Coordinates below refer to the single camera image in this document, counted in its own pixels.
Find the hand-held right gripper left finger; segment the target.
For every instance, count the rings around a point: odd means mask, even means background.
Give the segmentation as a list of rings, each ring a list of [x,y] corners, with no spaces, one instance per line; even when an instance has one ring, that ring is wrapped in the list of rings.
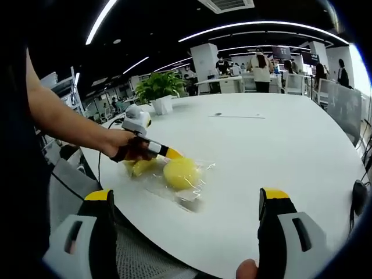
[[[116,278],[113,190],[87,195],[49,238],[43,263],[57,278]]]

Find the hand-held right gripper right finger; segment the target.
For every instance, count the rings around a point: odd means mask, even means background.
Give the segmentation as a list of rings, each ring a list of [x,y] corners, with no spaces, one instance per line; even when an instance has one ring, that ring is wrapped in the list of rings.
[[[328,262],[326,234],[287,193],[261,188],[257,278],[315,278]]]

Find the person's left hand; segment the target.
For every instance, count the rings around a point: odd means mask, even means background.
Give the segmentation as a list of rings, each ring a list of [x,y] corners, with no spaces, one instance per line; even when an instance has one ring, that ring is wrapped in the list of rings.
[[[139,135],[135,135],[132,132],[127,132],[127,134],[129,137],[127,137],[126,142],[118,144],[115,155],[109,157],[112,161],[150,161],[151,159],[157,157],[156,153],[149,150],[150,140]]]

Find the person's right hand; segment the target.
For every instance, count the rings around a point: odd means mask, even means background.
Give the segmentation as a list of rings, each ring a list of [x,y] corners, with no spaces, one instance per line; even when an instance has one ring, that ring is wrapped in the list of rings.
[[[253,259],[244,260],[237,268],[236,279],[255,279],[257,276],[258,267]]]

